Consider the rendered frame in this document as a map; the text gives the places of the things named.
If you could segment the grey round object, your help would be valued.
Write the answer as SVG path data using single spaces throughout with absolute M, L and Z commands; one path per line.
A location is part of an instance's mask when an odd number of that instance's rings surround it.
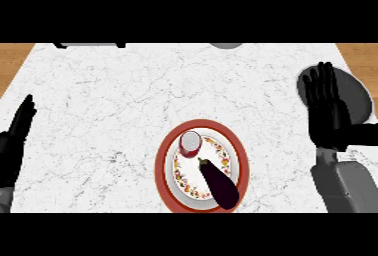
M 224 49 L 224 50 L 235 49 L 242 45 L 242 43 L 210 43 L 210 44 L 216 48 Z

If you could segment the white floral rim plate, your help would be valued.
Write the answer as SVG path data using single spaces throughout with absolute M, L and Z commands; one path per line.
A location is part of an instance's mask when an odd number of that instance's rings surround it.
M 202 145 L 193 158 L 180 154 L 180 137 L 176 137 L 165 156 L 165 181 L 168 192 L 179 202 L 193 210 L 210 210 L 219 206 L 199 171 L 199 159 L 208 159 L 233 183 L 239 178 L 236 151 L 226 137 L 210 128 L 193 128 Z

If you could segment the dark purple eggplant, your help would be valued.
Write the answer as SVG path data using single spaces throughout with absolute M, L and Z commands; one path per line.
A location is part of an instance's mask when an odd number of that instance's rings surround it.
M 208 159 L 198 159 L 199 171 L 205 179 L 213 198 L 219 206 L 229 210 L 239 201 L 239 192 L 235 183 Z

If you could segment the red can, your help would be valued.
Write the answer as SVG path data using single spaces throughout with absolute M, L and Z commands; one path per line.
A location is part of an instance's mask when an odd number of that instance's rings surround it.
M 185 158 L 193 158 L 202 146 L 201 135 L 195 131 L 186 131 L 179 139 L 180 154 Z

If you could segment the red oval placemat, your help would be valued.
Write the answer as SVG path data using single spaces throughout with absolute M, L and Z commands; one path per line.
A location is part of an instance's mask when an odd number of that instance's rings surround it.
M 168 174 L 168 171 L 165 168 L 168 167 L 165 157 L 168 153 L 170 146 L 174 142 L 174 140 L 179 138 L 182 133 L 186 130 L 190 130 L 193 128 L 210 128 L 211 130 L 217 131 L 227 139 L 230 142 L 230 145 L 233 147 L 235 153 L 236 153 L 236 160 L 238 164 L 236 167 L 239 168 L 239 177 L 236 178 L 236 188 L 239 192 L 239 199 L 244 199 L 247 188 L 248 188 L 248 181 L 250 181 L 250 164 L 248 164 L 248 157 L 247 157 L 247 152 L 242 146 L 242 143 L 239 141 L 238 136 L 233 134 L 232 130 L 219 122 L 208 120 L 208 119 L 195 119 L 190 121 L 186 121 L 182 123 L 167 134 L 161 145 L 159 149 L 157 152 L 157 157 L 155 157 L 155 170 L 154 170 L 154 175 L 155 175 L 155 184 L 157 184 L 157 189 L 158 193 L 161 196 L 161 199 L 164 201 L 164 204 L 167 208 L 173 212 L 185 212 L 185 213 L 217 213 L 217 212 L 224 212 L 230 213 L 235 208 L 224 210 L 220 206 L 208 209 L 208 210 L 196 210 L 190 207 L 188 207 L 185 204 L 179 202 L 176 199 L 173 192 L 168 188 L 168 182 L 165 179 L 165 175 Z

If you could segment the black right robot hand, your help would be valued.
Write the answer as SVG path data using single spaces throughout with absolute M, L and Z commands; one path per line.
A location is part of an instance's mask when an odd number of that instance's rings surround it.
M 309 112 L 309 135 L 317 148 L 344 152 L 344 129 L 351 126 L 346 102 L 340 98 L 334 67 L 320 62 L 303 76 Z

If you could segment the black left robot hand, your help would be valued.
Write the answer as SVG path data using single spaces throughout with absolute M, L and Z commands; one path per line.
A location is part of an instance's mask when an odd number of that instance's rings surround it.
M 28 95 L 16 110 L 10 128 L 0 132 L 0 188 L 13 187 L 24 158 L 24 145 L 37 113 L 32 95 Z

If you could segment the dark grey pan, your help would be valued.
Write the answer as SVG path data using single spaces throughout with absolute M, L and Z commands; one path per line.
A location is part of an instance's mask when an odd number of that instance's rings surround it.
M 307 100 L 303 76 L 309 75 L 310 69 L 316 67 L 317 65 L 312 66 L 301 72 L 297 81 L 298 95 L 306 107 Z M 335 67 L 334 72 L 338 83 L 340 98 L 346 102 L 351 119 L 351 126 L 346 128 L 343 132 L 348 146 L 378 146 L 378 123 L 368 123 L 368 119 L 371 118 L 374 110 L 371 95 L 365 89 L 363 84 L 347 72 Z

